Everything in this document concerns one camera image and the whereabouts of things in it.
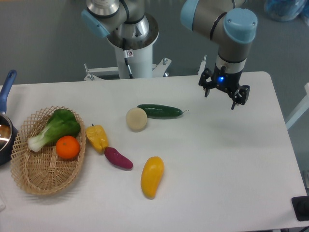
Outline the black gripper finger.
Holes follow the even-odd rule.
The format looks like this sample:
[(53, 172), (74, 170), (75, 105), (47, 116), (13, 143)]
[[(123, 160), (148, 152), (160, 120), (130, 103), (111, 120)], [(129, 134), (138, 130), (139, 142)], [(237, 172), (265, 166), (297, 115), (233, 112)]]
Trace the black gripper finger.
[(214, 88), (214, 82), (212, 81), (212, 71), (206, 68), (199, 79), (198, 85), (205, 91), (205, 97), (208, 97), (210, 90)]
[(238, 89), (232, 94), (231, 99), (233, 100), (231, 110), (234, 110), (236, 105), (244, 105), (248, 100), (250, 93), (249, 85), (239, 86)]

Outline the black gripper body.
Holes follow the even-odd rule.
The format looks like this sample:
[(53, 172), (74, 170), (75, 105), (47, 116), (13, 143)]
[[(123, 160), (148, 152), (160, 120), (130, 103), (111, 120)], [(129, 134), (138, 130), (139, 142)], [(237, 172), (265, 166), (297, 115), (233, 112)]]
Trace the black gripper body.
[(227, 68), (219, 69), (215, 65), (214, 73), (211, 77), (211, 88), (216, 88), (229, 95), (234, 95), (236, 92), (244, 93), (244, 87), (239, 84), (242, 70), (235, 73), (227, 73)]

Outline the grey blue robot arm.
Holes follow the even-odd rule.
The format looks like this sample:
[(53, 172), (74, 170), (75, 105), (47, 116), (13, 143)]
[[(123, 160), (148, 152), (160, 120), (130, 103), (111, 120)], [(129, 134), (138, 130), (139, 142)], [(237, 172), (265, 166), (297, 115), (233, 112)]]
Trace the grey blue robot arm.
[[(242, 4), (241, 0), (188, 0), (180, 15), (187, 29), (219, 46), (214, 69), (202, 71), (199, 85), (206, 94), (213, 88), (225, 92), (233, 105), (244, 105), (249, 97), (250, 87), (239, 80), (258, 25), (256, 15)], [(88, 0), (81, 18), (93, 34), (113, 45), (120, 78), (154, 76), (153, 44), (159, 27), (146, 13), (144, 1)]]

